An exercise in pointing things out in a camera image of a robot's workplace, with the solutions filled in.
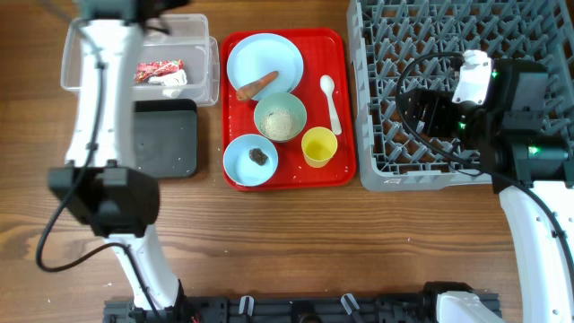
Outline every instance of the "wood grain surface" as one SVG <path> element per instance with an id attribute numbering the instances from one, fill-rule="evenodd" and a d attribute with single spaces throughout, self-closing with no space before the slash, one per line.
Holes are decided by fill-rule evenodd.
<path id="1" fill-rule="evenodd" d="M 55 3 L 75 15 L 71 1 Z M 176 12 L 204 13 L 220 44 L 234 31 L 304 27 L 332 28 L 346 43 L 348 4 L 203 0 Z M 54 275 L 33 261 L 57 206 L 48 168 L 62 164 L 74 128 L 76 98 L 59 87 L 66 31 L 32 1 L 0 1 L 0 322 L 101 322 L 104 301 L 131 294 L 110 251 Z M 157 222 L 188 295 L 374 295 L 461 281 L 498 292 L 504 318 L 521 320 L 509 226 L 489 186 L 371 193 L 357 174 L 341 188 L 242 194 L 222 177 L 221 107 L 198 116 L 209 143 L 199 171 L 162 181 Z M 100 244 L 64 214 L 45 257 L 62 264 Z"/>

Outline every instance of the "gray dish rack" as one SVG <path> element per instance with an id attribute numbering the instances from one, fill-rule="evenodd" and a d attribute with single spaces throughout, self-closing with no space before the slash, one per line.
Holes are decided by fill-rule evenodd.
<path id="1" fill-rule="evenodd" d="M 357 150 L 366 189 L 431 190 L 491 183 L 490 176 L 432 153 L 401 125 L 396 81 L 410 62 L 428 53 L 481 49 L 493 58 L 546 65 L 550 79 L 542 131 L 567 138 L 573 156 L 574 30 L 564 0 L 351 0 L 347 27 L 357 89 Z M 447 62 L 433 59 L 418 66 L 403 89 L 454 91 L 456 86 Z M 479 162 L 479 153 L 461 150 L 457 140 L 429 139 Z"/>

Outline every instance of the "white tissue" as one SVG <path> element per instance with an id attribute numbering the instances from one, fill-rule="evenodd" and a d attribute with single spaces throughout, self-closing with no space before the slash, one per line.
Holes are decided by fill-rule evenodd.
<path id="1" fill-rule="evenodd" d="M 179 70 L 176 73 L 167 74 L 164 76 L 152 76 L 149 78 L 148 83 L 161 84 L 163 86 L 176 86 L 187 84 L 186 71 Z M 163 96 L 170 99 L 176 99 L 183 90 L 163 90 Z"/>

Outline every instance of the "dark food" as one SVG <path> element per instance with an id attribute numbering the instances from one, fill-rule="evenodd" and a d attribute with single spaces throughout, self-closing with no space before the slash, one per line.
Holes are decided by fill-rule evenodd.
<path id="1" fill-rule="evenodd" d="M 263 166 L 265 165 L 265 162 L 267 162 L 267 155 L 264 154 L 261 149 L 259 148 L 255 148 L 255 149 L 251 149 L 249 151 L 249 158 L 251 159 L 251 161 L 256 162 L 257 165 L 259 166 Z"/>

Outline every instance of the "red tray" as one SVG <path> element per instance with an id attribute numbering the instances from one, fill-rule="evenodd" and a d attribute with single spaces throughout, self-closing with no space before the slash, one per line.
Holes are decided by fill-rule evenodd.
<path id="1" fill-rule="evenodd" d="M 223 149 L 235 138 L 245 134 L 259 134 L 253 121 L 256 101 L 239 102 L 227 78 L 227 59 L 231 50 L 242 39 L 256 33 L 271 32 L 290 40 L 303 56 L 303 77 L 292 92 L 307 109 L 307 125 L 288 143 L 274 143 L 279 153 L 276 173 L 265 184 L 245 188 L 231 180 L 225 170 L 223 176 L 233 188 L 241 191 L 317 188 L 344 185 L 352 179 L 357 169 L 355 143 L 352 134 L 352 115 L 349 105 L 347 72 L 344 62 L 344 45 L 341 37 L 326 28 L 281 31 L 241 31 L 232 33 L 222 44 L 222 139 Z M 335 81 L 333 100 L 341 121 L 343 133 L 337 136 L 339 148 L 335 157 L 321 168 L 308 166 L 301 150 L 301 138 L 312 127 L 331 128 L 325 94 L 319 87 L 324 74 Z"/>

